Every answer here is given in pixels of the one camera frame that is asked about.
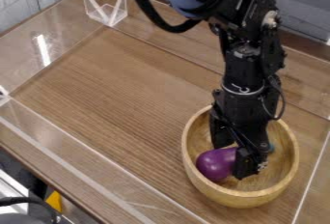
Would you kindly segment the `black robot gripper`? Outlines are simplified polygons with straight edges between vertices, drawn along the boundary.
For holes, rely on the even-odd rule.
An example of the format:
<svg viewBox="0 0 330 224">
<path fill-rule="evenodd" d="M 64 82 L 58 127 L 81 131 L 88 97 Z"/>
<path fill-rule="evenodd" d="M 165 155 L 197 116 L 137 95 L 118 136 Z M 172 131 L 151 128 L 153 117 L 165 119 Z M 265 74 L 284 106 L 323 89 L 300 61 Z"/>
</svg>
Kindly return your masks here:
<svg viewBox="0 0 330 224">
<path fill-rule="evenodd" d="M 209 110 L 208 126 L 211 144 L 215 149 L 237 143 L 245 147 L 236 149 L 232 175 L 241 180 L 268 166 L 271 151 L 267 125 L 269 120 L 280 117 L 275 113 L 281 91 L 267 86 L 253 95 L 235 95 L 224 90 L 212 91 L 213 102 Z"/>
</svg>

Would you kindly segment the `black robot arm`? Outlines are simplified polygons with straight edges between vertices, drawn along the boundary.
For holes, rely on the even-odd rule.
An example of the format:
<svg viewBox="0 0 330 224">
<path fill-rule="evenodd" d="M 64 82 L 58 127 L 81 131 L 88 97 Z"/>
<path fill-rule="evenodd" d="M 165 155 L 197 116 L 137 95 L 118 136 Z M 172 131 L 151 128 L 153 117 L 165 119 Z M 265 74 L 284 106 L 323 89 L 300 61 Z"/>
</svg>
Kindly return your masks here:
<svg viewBox="0 0 330 224">
<path fill-rule="evenodd" d="M 149 0 L 135 0 L 153 24 L 183 33 L 207 22 L 224 57 L 221 86 L 212 91 L 208 128 L 212 150 L 197 157 L 196 167 L 212 181 L 241 180 L 267 167 L 273 150 L 267 126 L 280 119 L 285 99 L 276 72 L 284 67 L 280 17 L 275 0 L 165 0 L 185 17 L 171 25 Z"/>
</svg>

